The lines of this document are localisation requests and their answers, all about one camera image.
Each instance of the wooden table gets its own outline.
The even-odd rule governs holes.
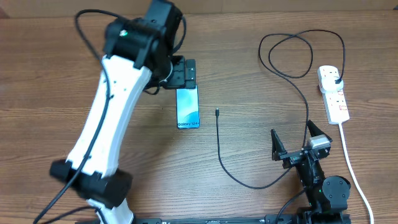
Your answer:
[[[97,48],[112,18],[82,19]],[[220,107],[221,153],[239,180],[265,185],[283,173],[271,160],[270,130],[289,151],[301,148],[305,106],[299,94],[257,59],[263,35],[328,29],[346,43],[345,93],[351,119],[344,124],[349,155],[376,223],[397,223],[398,13],[293,12],[187,16],[180,53],[197,60],[201,127],[178,130],[175,92],[143,94],[124,137],[120,168],[134,175],[129,207],[138,217],[260,217],[277,213],[301,190],[291,171],[269,189],[242,187],[222,170],[216,151],[215,108]],[[333,138],[322,160],[326,176],[352,182],[337,126],[327,123],[316,70],[341,68],[341,43],[330,34],[303,35],[313,45],[311,72],[294,83],[307,97],[310,119]],[[262,53],[280,40],[271,37]],[[309,49],[290,40],[274,50],[277,68],[300,75]],[[49,176],[78,139],[95,95],[100,66],[83,45],[72,18],[0,20],[0,223],[31,223],[62,184]],[[72,190],[47,218],[85,205]],[[285,212],[307,205],[301,196]],[[351,189],[346,213],[368,223]],[[60,223],[94,217],[82,212]]]

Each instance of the wall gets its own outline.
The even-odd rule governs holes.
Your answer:
[[[172,0],[185,14],[386,10],[397,0]],[[119,14],[144,14],[150,0],[0,0],[0,18],[72,16],[96,8]]]

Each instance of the power strip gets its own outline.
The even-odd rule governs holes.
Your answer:
[[[369,211],[370,223],[374,223],[372,208],[359,187],[358,181],[356,180],[354,170],[349,161],[346,141],[343,132],[343,122],[349,120],[347,102],[343,92],[343,81],[336,83],[335,80],[339,78],[338,69],[330,65],[324,65],[318,69],[319,78],[319,89],[322,92],[323,103],[325,104],[326,115],[328,117],[329,124],[338,124],[341,134],[341,142],[343,144],[344,155],[346,158],[349,172],[353,178],[355,187],[361,195],[366,207]]]

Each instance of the phone screen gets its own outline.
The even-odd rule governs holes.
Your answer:
[[[199,128],[199,98],[198,86],[194,89],[178,89],[177,97],[177,127],[180,129]]]

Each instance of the white cable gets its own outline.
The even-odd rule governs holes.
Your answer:
[[[372,212],[371,205],[369,204],[368,200],[365,197],[365,194],[363,194],[361,188],[359,187],[359,184],[358,184],[358,181],[356,180],[353,168],[351,167],[351,163],[349,162],[347,146],[346,146],[346,139],[344,138],[344,132],[343,132],[343,125],[341,123],[338,123],[338,127],[340,129],[341,142],[343,143],[344,156],[346,157],[346,162],[347,162],[347,166],[348,166],[349,172],[350,172],[350,174],[351,174],[351,176],[352,176],[352,178],[354,180],[356,189],[358,190],[358,192],[361,195],[363,201],[365,202],[366,207],[368,208],[371,224],[373,224],[374,223],[374,219],[373,219],[373,212]]]

